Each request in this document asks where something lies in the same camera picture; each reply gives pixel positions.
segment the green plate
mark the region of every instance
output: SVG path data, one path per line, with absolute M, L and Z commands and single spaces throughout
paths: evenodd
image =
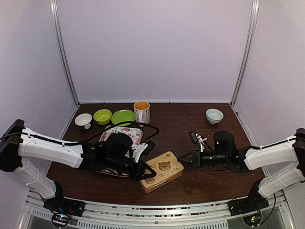
M 131 110 L 117 111 L 111 117 L 111 121 L 113 124 L 118 124 L 118 123 L 126 122 L 126 121 L 133 122 L 134 120 L 135 120 L 134 112 Z M 130 125 L 130 123 L 122 124 L 120 126 L 127 126 L 127 125 Z

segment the black cable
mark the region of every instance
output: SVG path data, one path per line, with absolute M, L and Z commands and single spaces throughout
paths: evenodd
M 271 209 L 269 215 L 267 216 L 267 218 L 265 218 L 265 220 L 264 220 L 263 222 L 259 223 L 259 225 L 262 225 L 263 223 L 265 223 L 265 222 L 270 218 L 270 216 L 271 216 L 273 210 L 275 209 L 275 205 L 276 205 L 276 195 L 275 195 L 275 193 L 273 194 L 273 196 L 274 196 L 274 204 L 273 204 L 273 207 L 272 207 L 272 209 Z
M 152 128 L 152 129 L 155 129 L 155 130 L 156 130 L 156 132 L 155 132 L 154 134 L 148 136 L 148 137 L 144 140 L 144 142 L 146 142 L 148 139 L 150 139 L 150 138 L 156 136 L 156 135 L 159 133 L 159 131 L 160 131 L 158 127 L 153 126 L 153 125 L 150 125 L 150 124 L 147 124 L 147 123 L 138 123 L 138 122 L 135 122 L 135 121 L 125 121 L 125 122 L 117 123 L 117 124 L 115 124 L 115 125 L 111 125 L 111 126 L 105 128 L 104 130 L 98 132 L 97 134 L 93 135 L 92 137 L 87 138 L 86 140 L 83 140 L 83 141 L 81 141 L 81 142 L 64 143 L 64 145 L 65 145 L 65 146 L 78 146 L 78 145 L 87 143 L 87 142 L 89 142 L 89 141 L 95 139 L 96 137 L 100 136 L 100 135 L 101 135 L 102 133 L 104 133 L 105 131 L 110 130 L 111 128 L 114 128 L 114 127 L 116 127 L 116 126 L 120 126 L 120 125 L 122 125 L 122 124 L 127 124 L 127 123 L 143 125 L 143 126 L 147 126 L 147 127 L 150 127 L 150 128 Z M 10 135 L 17 135 L 17 134 L 25 134 L 25 135 L 27 135 L 27 133 L 14 133 L 14 134 L 10 134 Z M 37 139 L 41 139 L 41 140 L 44 140 L 44 141 L 48 141 L 48 142 L 52 142 L 52 143 L 55 143 L 55 144 L 62 145 L 62 142 L 60 142 L 60 141 L 56 141 L 56 140 L 53 140 L 53 139 L 49 139 L 49 138 L 47 138 L 47 137 L 43 137 L 43 136 L 40 136 L 40 135 L 30 135 L 30 137 L 34 137 L 34 138 L 37 138 Z
M 207 141 L 204 142 L 206 144 L 206 146 L 210 149 L 210 150 L 214 150 L 212 147 L 210 147 L 210 145 L 208 144 Z
M 223 164 L 223 167 L 225 167 L 225 169 L 211 170 L 210 167 L 211 167 L 211 166 L 208 166 L 208 170 L 209 170 L 210 172 L 220 172 L 220 171 L 226 171 L 226 170 L 228 169 L 226 166 L 224 166 L 224 164 Z
M 263 146 L 263 147 L 259 147 L 259 146 L 247 146 L 245 148 L 243 148 L 243 150 L 246 150 L 246 149 L 266 149 L 266 148 L 269 148 L 269 147 L 272 147 L 272 146 L 276 146 L 276 145 L 279 145 L 279 144 L 282 144 L 282 143 L 285 143 L 285 142 L 288 142 L 288 141 L 293 141 L 293 140 L 304 140 L 304 138 L 300 138 L 300 137 L 295 137 L 295 138 L 291 138 L 289 140 L 283 140 L 281 142 L 276 142 L 276 143 L 273 143 L 271 145 L 267 145 L 267 146 Z
M 18 133 L 8 134 L 8 135 L 5 135 L 5 136 L 0 137 L 0 140 L 4 139 L 4 138 L 6 138 L 6 137 L 12 136 L 12 135 L 22 135 L 22 134 L 24 134 L 24 133 L 23 133 L 23 132 L 18 132 Z

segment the bowl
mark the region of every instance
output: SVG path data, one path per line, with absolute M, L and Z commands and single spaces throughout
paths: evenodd
M 92 115 L 88 113 L 80 114 L 75 118 L 74 123 L 80 130 L 89 130 L 93 123 Z
M 206 116 L 206 119 L 211 124 L 219 123 L 224 118 L 223 113 L 220 110 L 217 110 L 217 109 L 214 109 L 214 108 L 208 109 L 205 112 L 205 116 Z
M 118 124 L 121 122 L 127 122 L 127 121 L 131 121 L 133 122 L 135 120 L 135 115 L 134 112 L 131 110 L 120 110 L 117 111 L 113 114 L 111 121 L 113 124 Z M 121 124 L 120 126 L 127 126 L 130 125 L 131 123 L 125 123 L 125 124 Z
M 106 125 L 111 120 L 111 111 L 102 109 L 94 113 L 93 118 L 99 125 Z

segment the small black object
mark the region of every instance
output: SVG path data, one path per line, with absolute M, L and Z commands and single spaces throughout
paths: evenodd
M 194 145 L 198 143 L 198 138 L 196 137 L 196 132 L 194 130 L 189 132 L 189 136 Z
M 147 147 L 142 152 L 142 155 L 147 156 L 155 148 L 155 146 L 156 144 L 153 141 L 149 140 L 147 142 Z
M 231 216 L 258 211 L 269 206 L 267 199 L 258 193 L 258 188 L 261 181 L 262 180 L 260 179 L 254 182 L 248 197 L 231 200 L 228 203 Z

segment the white bowl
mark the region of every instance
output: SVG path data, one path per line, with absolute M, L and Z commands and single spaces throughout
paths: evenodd
M 214 108 L 208 109 L 205 112 L 205 116 L 206 116 L 206 119 L 211 124 L 219 123 L 224 118 L 223 113 L 220 110 L 217 110 L 217 109 L 214 109 Z
M 89 130 L 92 126 L 93 118 L 91 114 L 83 113 L 77 116 L 74 122 L 80 130 Z

